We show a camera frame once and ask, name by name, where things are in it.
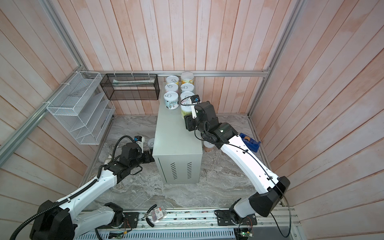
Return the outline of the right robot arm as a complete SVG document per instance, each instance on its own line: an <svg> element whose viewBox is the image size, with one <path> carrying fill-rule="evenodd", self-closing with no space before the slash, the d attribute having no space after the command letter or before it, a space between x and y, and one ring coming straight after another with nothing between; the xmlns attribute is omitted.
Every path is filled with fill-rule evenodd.
<svg viewBox="0 0 384 240"><path fill-rule="evenodd" d="M184 117L186 129L200 132L200 141L215 145L229 156L250 179L256 193L247 199L239 199L226 212L230 222L240 227L250 215L272 215L273 209L285 198L290 181L269 170L247 147L241 135L229 123L221 123L210 102L197 102L197 96L183 99L181 105L191 110Z"/></svg>

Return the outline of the light pink label can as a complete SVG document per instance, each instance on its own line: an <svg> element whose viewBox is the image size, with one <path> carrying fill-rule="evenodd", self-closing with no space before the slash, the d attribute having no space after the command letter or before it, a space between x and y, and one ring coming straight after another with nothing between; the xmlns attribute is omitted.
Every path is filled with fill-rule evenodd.
<svg viewBox="0 0 384 240"><path fill-rule="evenodd" d="M181 104L182 105L187 105L191 103L191 97L194 96L195 94L193 92L182 92L180 95L181 98Z"/></svg>

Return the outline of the orange yellow label can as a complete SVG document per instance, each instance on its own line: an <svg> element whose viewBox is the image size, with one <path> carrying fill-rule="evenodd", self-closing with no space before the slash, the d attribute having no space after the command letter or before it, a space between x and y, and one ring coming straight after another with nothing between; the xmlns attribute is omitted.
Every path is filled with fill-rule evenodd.
<svg viewBox="0 0 384 240"><path fill-rule="evenodd" d="M194 84L195 76L192 72L183 72L181 74L181 82L182 84Z"/></svg>

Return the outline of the green label can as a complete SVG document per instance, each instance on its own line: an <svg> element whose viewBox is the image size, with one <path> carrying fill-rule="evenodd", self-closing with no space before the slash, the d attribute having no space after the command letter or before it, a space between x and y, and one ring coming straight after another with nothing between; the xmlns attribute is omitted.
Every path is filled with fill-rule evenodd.
<svg viewBox="0 0 384 240"><path fill-rule="evenodd" d="M188 103L187 101L181 102L181 115L183 119L186 116L192 115L191 103Z"/></svg>

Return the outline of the blue label can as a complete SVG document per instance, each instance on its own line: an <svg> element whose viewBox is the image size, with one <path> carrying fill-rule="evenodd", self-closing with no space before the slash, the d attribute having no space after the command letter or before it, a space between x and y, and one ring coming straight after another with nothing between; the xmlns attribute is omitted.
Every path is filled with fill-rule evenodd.
<svg viewBox="0 0 384 240"><path fill-rule="evenodd" d="M167 109L177 109L179 107L179 94L177 92L166 92L164 94L164 102Z"/></svg>

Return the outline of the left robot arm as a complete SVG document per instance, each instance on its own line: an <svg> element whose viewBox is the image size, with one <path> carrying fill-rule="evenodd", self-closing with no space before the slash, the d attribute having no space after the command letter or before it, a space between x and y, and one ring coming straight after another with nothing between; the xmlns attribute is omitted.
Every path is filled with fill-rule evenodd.
<svg viewBox="0 0 384 240"><path fill-rule="evenodd" d="M73 240L101 226L122 227L126 223L125 215L123 209L114 203L107 203L87 214L82 211L106 190L131 175L132 170L151 162L154 158L150 151L142 150L136 142L125 144L119 156L100 166L96 177L56 202L41 204L38 212L23 222L10 238L15 240L30 223L33 224L32 240Z"/></svg>

